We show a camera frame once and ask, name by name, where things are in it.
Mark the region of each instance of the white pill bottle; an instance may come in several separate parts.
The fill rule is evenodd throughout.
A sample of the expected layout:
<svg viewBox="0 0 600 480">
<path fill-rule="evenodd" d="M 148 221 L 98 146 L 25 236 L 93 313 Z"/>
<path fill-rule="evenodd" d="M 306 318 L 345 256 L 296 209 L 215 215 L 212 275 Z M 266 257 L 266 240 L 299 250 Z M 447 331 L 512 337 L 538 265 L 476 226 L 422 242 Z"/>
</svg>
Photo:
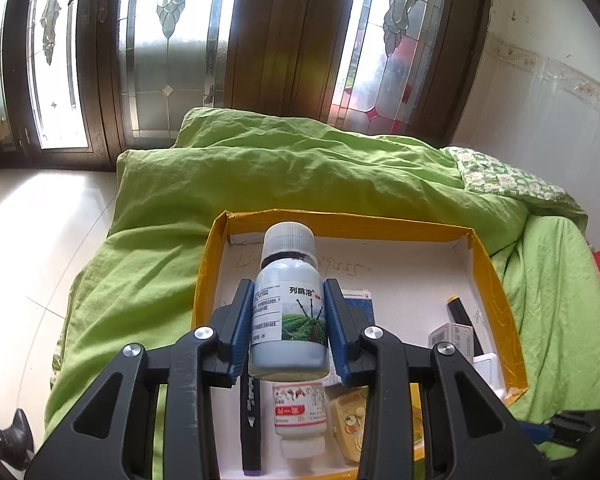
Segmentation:
<svg viewBox="0 0 600 480">
<path fill-rule="evenodd" d="M 274 383 L 272 393 L 282 456 L 298 459 L 324 453 L 327 412 L 322 383 Z"/>
<path fill-rule="evenodd" d="M 314 234 L 298 222 L 264 235 L 253 297 L 249 373 L 265 381 L 303 382 L 329 371 L 322 279 Z"/>
</svg>

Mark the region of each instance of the green blanket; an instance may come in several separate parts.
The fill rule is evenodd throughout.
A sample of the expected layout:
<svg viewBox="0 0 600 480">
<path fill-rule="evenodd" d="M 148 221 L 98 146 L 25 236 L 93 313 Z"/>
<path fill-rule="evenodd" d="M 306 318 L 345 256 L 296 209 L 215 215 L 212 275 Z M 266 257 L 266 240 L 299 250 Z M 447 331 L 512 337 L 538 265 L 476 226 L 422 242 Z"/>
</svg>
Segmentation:
<svg viewBox="0 0 600 480">
<path fill-rule="evenodd" d="M 155 348 L 189 329 L 214 218 L 269 208 L 474 228 L 520 329 L 530 389 L 515 415 L 540 422 L 600 408 L 600 278 L 582 234 L 564 217 L 530 216 L 515 198 L 465 190 L 448 153 L 407 137 L 198 108 L 175 149 L 123 153 L 118 179 L 109 237 L 70 293 L 48 432 L 126 343 Z"/>
</svg>

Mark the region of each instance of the floor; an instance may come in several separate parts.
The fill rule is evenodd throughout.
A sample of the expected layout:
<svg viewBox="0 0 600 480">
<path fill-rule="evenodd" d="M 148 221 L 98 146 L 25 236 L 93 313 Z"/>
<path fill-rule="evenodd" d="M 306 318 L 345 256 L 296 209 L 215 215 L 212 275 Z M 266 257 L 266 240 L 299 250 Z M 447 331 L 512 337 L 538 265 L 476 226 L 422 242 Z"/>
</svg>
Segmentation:
<svg viewBox="0 0 600 480">
<path fill-rule="evenodd" d="M 23 408 L 36 449 L 69 290 L 107 236 L 116 191 L 114 173 L 0 170 L 0 428 Z"/>
</svg>

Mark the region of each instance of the metal pivot bolt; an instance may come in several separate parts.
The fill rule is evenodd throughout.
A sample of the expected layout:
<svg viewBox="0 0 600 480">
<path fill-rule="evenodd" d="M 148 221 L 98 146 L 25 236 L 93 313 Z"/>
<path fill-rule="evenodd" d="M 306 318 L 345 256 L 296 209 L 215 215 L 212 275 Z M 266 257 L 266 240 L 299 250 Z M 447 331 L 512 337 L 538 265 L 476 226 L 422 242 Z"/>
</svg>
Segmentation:
<svg viewBox="0 0 600 480">
<path fill-rule="evenodd" d="M 214 329 L 210 326 L 200 326 L 193 333 L 198 339 L 209 339 L 214 334 Z"/>
<path fill-rule="evenodd" d="M 442 341 L 436 345 L 436 350 L 442 355 L 453 355 L 456 352 L 456 347 L 449 341 Z"/>
<path fill-rule="evenodd" d="M 364 333 L 369 339 L 380 339 L 384 334 L 384 332 L 379 326 L 373 325 L 366 327 Z"/>
<path fill-rule="evenodd" d="M 126 357 L 136 357 L 141 350 L 142 347 L 138 343 L 131 343 L 122 349 L 122 353 Z"/>
</svg>

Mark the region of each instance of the bottle label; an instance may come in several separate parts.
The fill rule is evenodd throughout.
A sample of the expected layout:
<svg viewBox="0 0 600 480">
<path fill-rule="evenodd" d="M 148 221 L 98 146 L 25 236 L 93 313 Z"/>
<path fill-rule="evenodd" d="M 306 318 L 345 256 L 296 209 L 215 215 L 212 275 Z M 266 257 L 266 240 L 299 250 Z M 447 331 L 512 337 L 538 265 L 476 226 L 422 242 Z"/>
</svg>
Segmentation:
<svg viewBox="0 0 600 480">
<path fill-rule="evenodd" d="M 327 422 L 322 383 L 291 383 L 273 387 L 277 428 L 312 426 Z"/>
<path fill-rule="evenodd" d="M 277 282 L 256 289 L 251 344 L 312 341 L 327 345 L 322 287 L 307 282 Z"/>
</svg>

